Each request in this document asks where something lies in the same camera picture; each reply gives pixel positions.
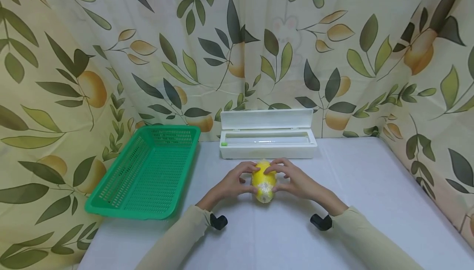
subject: box lid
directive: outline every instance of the box lid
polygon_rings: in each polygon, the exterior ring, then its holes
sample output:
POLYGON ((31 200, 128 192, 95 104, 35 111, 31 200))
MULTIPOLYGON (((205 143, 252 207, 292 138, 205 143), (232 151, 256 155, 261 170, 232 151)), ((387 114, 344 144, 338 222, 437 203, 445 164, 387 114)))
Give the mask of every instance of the box lid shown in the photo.
POLYGON ((222 130, 310 128, 311 108, 221 112, 222 130))

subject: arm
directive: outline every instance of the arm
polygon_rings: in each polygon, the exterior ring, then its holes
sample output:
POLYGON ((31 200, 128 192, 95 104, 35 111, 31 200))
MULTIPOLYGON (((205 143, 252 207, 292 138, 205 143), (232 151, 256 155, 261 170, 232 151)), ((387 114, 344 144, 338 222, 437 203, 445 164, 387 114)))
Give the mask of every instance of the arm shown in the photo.
POLYGON ((285 158, 276 159, 265 170, 283 172, 289 184, 278 184, 274 192, 286 191, 299 198, 317 202, 331 215, 333 229, 342 242, 371 270, 422 270, 408 254, 377 230, 355 208, 349 208, 336 194, 319 185, 285 158))
POLYGON ((224 198, 237 197, 243 193, 256 193, 253 186, 241 185, 242 173, 258 171, 253 162, 242 162, 221 180, 196 205, 188 208, 183 216, 166 231, 135 270, 175 270, 206 232, 210 225, 210 211, 224 198))

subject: plastic basket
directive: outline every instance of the plastic basket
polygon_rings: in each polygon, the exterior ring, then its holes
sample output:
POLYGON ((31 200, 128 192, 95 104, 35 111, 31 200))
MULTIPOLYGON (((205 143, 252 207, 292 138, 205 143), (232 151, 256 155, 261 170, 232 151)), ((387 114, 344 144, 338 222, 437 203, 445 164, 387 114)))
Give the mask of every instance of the plastic basket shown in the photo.
POLYGON ((200 129, 138 129, 86 202, 89 213, 130 219, 171 217, 183 194, 200 129))

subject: white tablecloth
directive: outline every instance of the white tablecloth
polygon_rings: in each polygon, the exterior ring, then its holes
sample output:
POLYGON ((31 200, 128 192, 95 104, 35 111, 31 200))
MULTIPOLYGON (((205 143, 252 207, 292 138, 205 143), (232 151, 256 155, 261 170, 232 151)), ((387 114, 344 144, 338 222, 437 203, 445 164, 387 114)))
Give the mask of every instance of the white tablecloth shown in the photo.
MULTIPOLYGON (((376 138, 318 139, 311 160, 293 160, 313 179, 354 205, 425 269, 474 269, 474 254, 388 147, 376 138)), ((182 214, 239 161, 219 157, 218 142, 200 143, 182 214)), ((189 270, 364 269, 331 230, 310 222, 325 211, 280 192, 269 205, 250 195, 223 201, 212 228, 183 263, 189 270)), ((175 220, 104 220, 79 270, 133 270, 175 220)))

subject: beige sleeve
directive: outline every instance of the beige sleeve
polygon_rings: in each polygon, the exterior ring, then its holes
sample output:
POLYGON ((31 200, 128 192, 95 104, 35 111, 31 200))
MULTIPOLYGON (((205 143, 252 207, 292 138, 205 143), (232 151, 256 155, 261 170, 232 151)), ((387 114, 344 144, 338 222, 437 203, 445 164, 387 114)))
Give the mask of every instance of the beige sleeve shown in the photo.
POLYGON ((191 206, 147 252, 135 270, 175 270, 210 224, 210 212, 191 206))
POLYGON ((356 208, 333 219, 333 230, 370 270, 423 270, 406 252, 377 230, 356 208))

